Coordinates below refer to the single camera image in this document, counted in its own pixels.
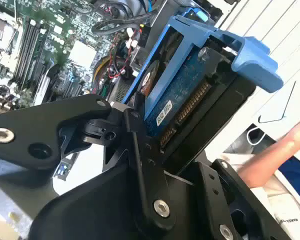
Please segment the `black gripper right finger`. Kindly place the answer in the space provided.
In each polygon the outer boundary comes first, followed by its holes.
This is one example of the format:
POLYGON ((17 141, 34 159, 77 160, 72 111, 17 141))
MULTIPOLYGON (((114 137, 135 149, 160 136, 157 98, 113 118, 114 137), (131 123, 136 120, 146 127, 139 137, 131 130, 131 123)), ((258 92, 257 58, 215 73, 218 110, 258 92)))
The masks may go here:
POLYGON ((204 240, 288 240, 268 210, 221 160, 194 164, 194 189, 204 240))

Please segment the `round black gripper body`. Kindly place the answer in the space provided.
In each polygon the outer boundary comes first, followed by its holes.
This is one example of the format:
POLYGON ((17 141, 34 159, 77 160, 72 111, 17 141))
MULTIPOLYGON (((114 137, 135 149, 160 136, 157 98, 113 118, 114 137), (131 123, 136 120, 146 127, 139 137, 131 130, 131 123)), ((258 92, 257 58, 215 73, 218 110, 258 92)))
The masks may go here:
POLYGON ((208 183, 217 172, 196 162, 189 180, 151 162, 115 166, 49 202, 31 240, 211 240, 208 183))

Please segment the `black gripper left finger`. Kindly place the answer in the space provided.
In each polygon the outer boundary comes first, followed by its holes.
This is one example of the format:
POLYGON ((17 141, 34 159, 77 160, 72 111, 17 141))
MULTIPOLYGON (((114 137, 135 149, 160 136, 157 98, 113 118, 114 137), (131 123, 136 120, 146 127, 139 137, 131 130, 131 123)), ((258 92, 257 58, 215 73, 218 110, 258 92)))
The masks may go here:
POLYGON ((0 178, 17 186, 48 182, 65 156, 103 145, 107 170, 123 164, 156 163, 143 117, 119 110, 95 94, 0 114, 0 178))

